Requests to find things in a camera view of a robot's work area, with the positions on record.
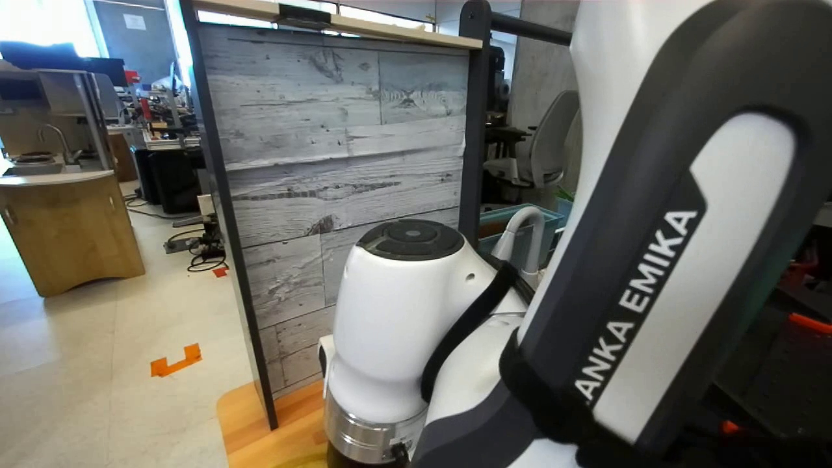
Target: gray floor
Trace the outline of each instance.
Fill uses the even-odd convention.
[[[226,464],[215,399],[252,380],[229,279],[183,272],[131,216],[146,275],[35,295],[0,223],[0,464]],[[200,342],[202,362],[150,377]]]

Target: wood-pattern board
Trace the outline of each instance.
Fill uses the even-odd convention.
[[[316,377],[367,228],[456,225],[467,55],[222,25],[200,39],[267,377],[285,393]]]

